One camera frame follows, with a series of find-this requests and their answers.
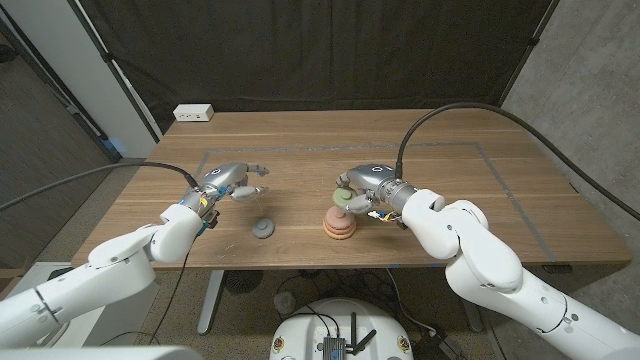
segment power outlet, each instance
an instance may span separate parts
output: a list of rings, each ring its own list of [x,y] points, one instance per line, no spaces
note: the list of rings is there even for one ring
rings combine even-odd
[[[211,104],[180,104],[173,110],[177,121],[209,121],[213,116]]]

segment wire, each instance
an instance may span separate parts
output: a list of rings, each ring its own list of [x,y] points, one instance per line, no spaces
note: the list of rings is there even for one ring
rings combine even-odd
[[[173,288],[173,293],[171,294],[171,297],[169,298],[169,303],[167,304],[167,308],[164,309],[164,314],[162,314],[162,318],[160,318],[160,322],[158,323],[158,326],[156,326],[156,329],[153,331],[153,335],[152,335],[153,338],[156,337],[156,335],[158,334],[158,331],[160,330],[160,326],[162,326],[162,322],[164,321],[164,318],[167,317],[167,313],[169,312],[169,308],[171,307],[171,303],[173,302],[173,298],[176,296],[176,291],[178,290],[178,286],[180,285],[180,280],[182,280],[182,275],[184,274],[184,269],[187,266],[187,259],[188,258],[189,258],[189,253],[187,253],[187,256],[184,257],[184,262],[182,263],[182,269],[180,270],[180,275],[178,276],[178,280],[176,281],[176,285]]]
[[[409,138],[411,138],[411,135],[413,135],[413,133],[418,129],[418,127],[420,127],[420,125],[422,125],[425,121],[429,120],[430,118],[442,112],[445,112],[447,110],[469,109],[469,108],[488,110],[496,114],[502,115],[508,118],[509,120],[515,122],[516,124],[520,125],[522,128],[527,130],[531,135],[535,136],[536,139],[540,140],[541,143],[543,143],[547,148],[549,148],[549,150],[551,150],[551,152],[554,153],[554,155],[556,155],[560,160],[562,160],[562,162],[565,163],[565,165],[567,165],[571,170],[573,170],[576,174],[578,174],[578,176],[580,176],[584,181],[586,181],[589,185],[593,186],[593,188],[598,190],[598,192],[604,195],[607,199],[611,200],[614,204],[618,205],[622,210],[627,212],[629,215],[633,216],[636,220],[640,221],[640,213],[632,209],[629,205],[624,203],[622,200],[618,199],[615,195],[610,193],[607,189],[605,189],[600,184],[598,184],[595,180],[593,180],[589,175],[587,175],[584,171],[582,171],[576,164],[574,164],[571,160],[569,160],[569,158],[567,158],[560,150],[558,150],[558,148],[555,145],[553,145],[549,140],[547,140],[547,138],[545,138],[544,135],[539,133],[538,130],[534,129],[531,125],[527,124],[524,120],[520,119],[516,115],[504,109],[501,109],[499,107],[492,106],[492,105],[482,104],[482,103],[474,103],[474,102],[453,103],[453,104],[445,105],[435,110],[432,110],[426,115],[424,115],[423,117],[421,117],[420,119],[418,119],[418,121],[416,121],[415,124],[411,126],[409,131],[407,131],[407,134],[404,136],[404,139],[402,139],[402,143],[400,143],[400,149],[398,149],[398,158],[396,160],[396,179],[402,179],[402,156],[404,154],[404,149],[407,146],[407,143],[409,142]]]
[[[506,359],[507,356],[504,354],[504,350],[502,350],[502,345],[500,345],[500,340],[498,340],[498,335],[496,334],[496,330],[493,327],[493,322],[491,322],[491,315],[487,314],[487,316],[485,317],[487,319],[487,322],[489,322],[489,327],[491,328],[491,333],[493,334],[493,338],[496,339],[496,344],[498,344],[498,349],[500,350],[500,353],[502,354],[502,358]]]
[[[320,316],[320,314],[318,314],[317,312],[311,312],[311,313],[295,313],[291,316],[289,316],[289,318],[292,318],[294,316],[300,316],[300,315],[312,315],[312,316],[317,316],[318,319],[320,319],[320,321],[322,321],[322,323],[324,324],[324,327],[327,328],[327,336],[331,337],[331,331],[329,330],[329,325],[327,325],[327,323],[324,321],[324,319]]]
[[[146,332],[144,332],[144,331],[127,331],[127,332],[123,332],[123,333],[122,333],[122,334],[120,334],[120,335],[116,335],[116,336],[112,337],[111,339],[109,339],[109,340],[107,340],[107,341],[103,342],[103,343],[102,343],[102,344],[100,344],[99,346],[106,345],[106,344],[110,343],[111,341],[113,341],[113,340],[115,340],[115,339],[119,338],[120,336],[124,336],[124,335],[127,335],[127,334],[142,334],[142,335],[151,336],[151,342],[153,342],[153,340],[155,340],[155,341],[157,341],[157,342],[158,342],[158,345],[162,345],[162,344],[160,344],[160,340],[158,340],[158,338],[157,338],[155,335],[153,335],[153,334],[149,334],[149,333],[146,333]]]
[[[336,319],[332,318],[332,317],[331,317],[331,316],[329,316],[329,315],[319,314],[317,311],[313,310],[313,309],[311,308],[311,306],[309,306],[308,304],[307,304],[307,305],[305,305],[305,306],[307,307],[307,309],[311,310],[311,312],[312,312],[312,313],[314,313],[314,314],[316,314],[316,315],[318,315],[318,316],[321,316],[321,315],[322,315],[322,316],[326,316],[326,317],[328,317],[329,319],[331,319],[331,320],[333,321],[333,323],[334,323],[334,324],[336,324],[336,337],[340,338],[340,326],[338,326],[338,322],[336,321]]]
[[[400,300],[400,290],[398,290],[398,285],[396,284],[396,279],[393,278],[393,275],[391,275],[391,271],[389,269],[387,269],[387,273],[389,274],[389,277],[391,278],[391,282],[393,282],[393,287],[396,289],[396,295],[398,296],[398,304],[400,304],[400,310],[402,310],[402,313],[404,314],[404,316],[411,320],[413,323],[420,325],[422,327],[424,327],[425,329],[429,330],[429,335],[434,336],[436,335],[438,332],[436,331],[436,329],[434,329],[433,327],[423,324],[420,321],[414,319],[413,317],[409,316],[409,314],[407,314],[407,312],[404,310],[404,306],[402,306],[402,300]]]
[[[372,272],[372,271],[362,271],[360,269],[355,269],[357,272],[360,272],[362,275],[371,275],[373,277],[375,277],[376,279],[378,279],[378,281],[380,282],[380,285],[387,285],[388,287],[393,289],[393,285],[391,285],[391,283],[388,283],[384,280],[382,280],[380,278],[380,276],[378,276],[378,274]]]
[[[318,287],[318,284],[316,284],[315,281],[313,281],[312,279],[305,278],[303,275],[300,275],[300,274],[291,276],[291,277],[285,279],[283,282],[281,282],[280,285],[278,286],[278,289],[276,289],[276,294],[280,293],[280,289],[282,289],[284,284],[288,283],[289,281],[291,281],[293,279],[297,279],[297,278],[304,278],[304,279],[311,280],[311,282],[313,283],[314,287],[316,288],[316,291],[318,292],[318,296],[320,295],[320,288]]]
[[[187,182],[189,183],[189,186],[191,186],[192,188],[197,188],[198,187],[198,182],[195,181],[195,179],[185,170],[177,167],[177,166],[173,166],[173,165],[169,165],[169,164],[163,164],[163,163],[158,163],[158,162],[139,162],[139,163],[119,163],[119,164],[111,164],[111,165],[105,165],[105,166],[101,166],[99,168],[95,168],[93,170],[89,170],[89,171],[85,171],[83,173],[80,174],[76,174],[73,176],[69,176],[66,179],[62,179],[62,180],[58,180],[54,183],[51,183],[49,185],[43,186],[39,189],[33,190],[27,194],[24,194],[18,198],[15,198],[7,203],[4,203],[2,205],[0,205],[0,211],[4,211],[16,204],[19,204],[31,197],[34,197],[38,194],[41,194],[47,190],[51,190],[55,187],[58,187],[60,185],[66,184],[68,182],[74,181],[74,180],[78,180],[81,179],[83,177],[87,177],[89,175],[93,175],[97,172],[100,171],[104,171],[104,170],[109,170],[109,169],[116,169],[116,168],[121,168],[121,167],[131,167],[131,166],[149,166],[149,167],[159,167],[159,168],[164,168],[164,169],[169,169],[169,170],[173,170],[173,171],[177,171],[180,174],[182,174],[184,176],[185,179],[187,179]]]
[[[318,284],[316,284],[316,281],[313,278],[310,278],[309,280],[311,280],[311,282],[313,283],[313,286],[316,288],[316,291],[318,292],[318,296],[320,296],[320,287],[318,286]]]
[[[334,273],[335,273],[335,274],[336,274],[336,276],[338,277],[338,282],[339,282],[339,284],[342,284],[342,285],[344,285],[347,289],[354,291],[354,290],[352,289],[352,287],[351,287],[351,286],[350,286],[350,285],[349,285],[349,284],[348,284],[348,283],[347,283],[347,282],[342,278],[342,276],[340,275],[340,273],[338,273],[338,271],[337,271],[337,270],[334,270]],[[385,299],[383,299],[383,298],[381,298],[381,297],[379,297],[379,296],[375,295],[375,293],[374,293],[373,291],[371,291],[371,289],[369,289],[369,288],[368,288],[368,285],[367,285],[366,281],[364,280],[364,278],[363,278],[360,274],[349,275],[348,277],[359,277],[359,278],[364,282],[364,286],[363,286],[363,287],[364,287],[365,289],[367,289],[367,290],[369,291],[369,293],[370,293],[370,294],[368,294],[368,295],[367,295],[367,294],[363,294],[362,292],[358,292],[358,293],[357,293],[357,296],[355,296],[355,297],[367,297],[369,300],[371,300],[371,299],[378,300],[380,303],[382,303],[382,304],[386,305],[386,306],[387,306],[387,307],[388,307],[388,308],[393,312],[393,314],[394,314],[394,318],[395,318],[395,319],[397,319],[397,318],[398,318],[398,314],[397,314],[396,310],[395,310],[391,305],[389,305],[389,299],[387,298],[387,299],[385,300]]]

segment gray object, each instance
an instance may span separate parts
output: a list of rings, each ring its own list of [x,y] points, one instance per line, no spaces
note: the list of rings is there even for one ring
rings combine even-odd
[[[274,296],[273,305],[280,314],[291,314],[296,309],[296,298],[291,291],[281,292]]]
[[[213,270],[209,276],[209,285],[202,303],[200,321],[198,321],[198,334],[200,335],[207,335],[211,331],[224,284],[224,270]]]
[[[482,317],[480,316],[478,305],[465,299],[462,299],[462,305],[464,306],[464,311],[467,314],[467,320],[469,321],[469,330],[475,333],[482,332],[482,330],[484,330],[484,325],[482,324]]]
[[[344,338],[325,337],[322,341],[323,360],[343,360],[347,358],[347,344]]]
[[[273,224],[273,221],[267,218],[262,218],[253,224],[251,231],[258,239],[266,239],[273,234],[275,229],[276,226]]]

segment table top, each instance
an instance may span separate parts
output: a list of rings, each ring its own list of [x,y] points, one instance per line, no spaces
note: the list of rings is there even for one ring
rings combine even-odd
[[[218,165],[260,163],[271,173],[249,176],[268,186],[256,200],[217,204],[217,227],[193,244],[187,267],[206,269],[443,266],[410,230],[357,217],[347,240],[330,239],[322,220],[337,177],[367,163],[393,166],[409,127],[428,110],[216,113],[205,123],[174,123],[148,161],[180,166],[200,179]],[[452,110],[422,125],[404,154],[404,179],[472,201],[490,230],[525,264],[619,264],[631,252],[596,210],[519,126],[483,110]],[[98,244],[148,223],[186,191],[179,174],[141,168],[74,256],[87,261]],[[262,217],[276,225],[257,239]],[[156,264],[159,269],[181,267]]]

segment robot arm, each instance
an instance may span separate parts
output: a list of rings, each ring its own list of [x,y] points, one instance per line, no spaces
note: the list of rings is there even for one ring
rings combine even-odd
[[[0,302],[0,348],[31,346],[73,318],[145,289],[155,279],[151,261],[183,259],[195,238],[215,227],[217,200],[230,194],[244,201],[266,191],[247,186],[248,171],[268,173],[260,165],[242,163],[214,169],[180,204],[160,215],[164,225],[146,225],[100,244],[87,264]],[[234,198],[240,189],[253,191]]]
[[[337,185],[371,194],[371,204],[387,203],[429,255],[450,259],[447,282],[460,297],[524,324],[571,358],[640,353],[638,335],[524,269],[473,203],[444,206],[442,196],[394,179],[393,172],[386,165],[361,165],[341,175]]]

